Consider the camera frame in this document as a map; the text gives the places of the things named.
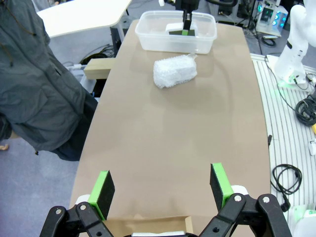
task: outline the table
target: table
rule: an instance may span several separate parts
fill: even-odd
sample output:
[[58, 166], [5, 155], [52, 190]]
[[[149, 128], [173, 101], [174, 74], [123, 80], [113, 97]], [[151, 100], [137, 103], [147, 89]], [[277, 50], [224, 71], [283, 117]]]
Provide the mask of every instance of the table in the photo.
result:
[[179, 53], [142, 49], [133, 22], [94, 115], [71, 198], [91, 192], [110, 170], [109, 218], [213, 216], [210, 164], [253, 198], [270, 192], [268, 140], [258, 81], [241, 28], [218, 24], [211, 52], [196, 58], [194, 80], [153, 82], [156, 60]]
[[131, 0], [74, 0], [39, 11], [49, 37], [118, 25], [121, 41], [124, 33], [120, 18]]

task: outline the plastic bin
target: plastic bin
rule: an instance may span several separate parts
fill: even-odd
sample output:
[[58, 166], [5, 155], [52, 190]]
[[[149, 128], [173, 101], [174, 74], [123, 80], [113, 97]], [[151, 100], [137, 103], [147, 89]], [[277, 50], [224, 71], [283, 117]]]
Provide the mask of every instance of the plastic bin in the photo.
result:
[[144, 50], [206, 54], [217, 38], [215, 19], [210, 14], [192, 13], [191, 29], [196, 36], [170, 35], [170, 24], [182, 23], [182, 11], [147, 11], [136, 26], [140, 44]]

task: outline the bubble wrap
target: bubble wrap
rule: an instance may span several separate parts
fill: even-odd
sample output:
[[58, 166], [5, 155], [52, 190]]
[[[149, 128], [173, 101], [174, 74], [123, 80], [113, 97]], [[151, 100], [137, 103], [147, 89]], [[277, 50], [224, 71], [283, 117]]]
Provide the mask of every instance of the bubble wrap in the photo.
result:
[[193, 79], [197, 73], [195, 54], [162, 59], [154, 63], [154, 83], [160, 89]]

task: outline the metal platform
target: metal platform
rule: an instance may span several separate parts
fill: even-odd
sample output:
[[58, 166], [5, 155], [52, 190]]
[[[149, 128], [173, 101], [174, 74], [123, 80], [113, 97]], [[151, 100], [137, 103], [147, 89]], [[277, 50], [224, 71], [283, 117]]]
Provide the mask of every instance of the metal platform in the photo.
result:
[[[316, 136], [310, 127], [297, 120], [292, 109], [280, 97], [276, 79], [269, 71], [265, 57], [251, 54], [251, 58], [260, 87], [267, 132], [273, 136], [269, 147], [271, 171], [276, 165], [283, 163], [298, 167], [303, 173], [302, 185], [299, 191], [288, 196], [288, 199], [292, 206], [315, 203], [316, 157], [310, 155], [308, 142]], [[316, 74], [316, 69], [305, 67], [305, 70], [307, 73]], [[306, 91], [296, 86], [280, 87], [280, 90], [287, 102], [295, 107], [300, 100], [307, 97], [312, 87]], [[281, 181], [285, 187], [290, 187], [295, 181], [294, 174], [291, 171], [285, 172]], [[282, 195], [273, 187], [271, 193], [277, 197], [279, 203], [284, 203]]]

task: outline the jacket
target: jacket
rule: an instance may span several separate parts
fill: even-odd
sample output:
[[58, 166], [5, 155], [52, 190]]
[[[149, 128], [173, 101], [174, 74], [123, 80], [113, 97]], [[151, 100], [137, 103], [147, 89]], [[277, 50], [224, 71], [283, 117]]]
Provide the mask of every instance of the jacket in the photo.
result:
[[85, 100], [48, 44], [31, 0], [0, 0], [0, 140], [13, 130], [37, 151], [69, 140]]

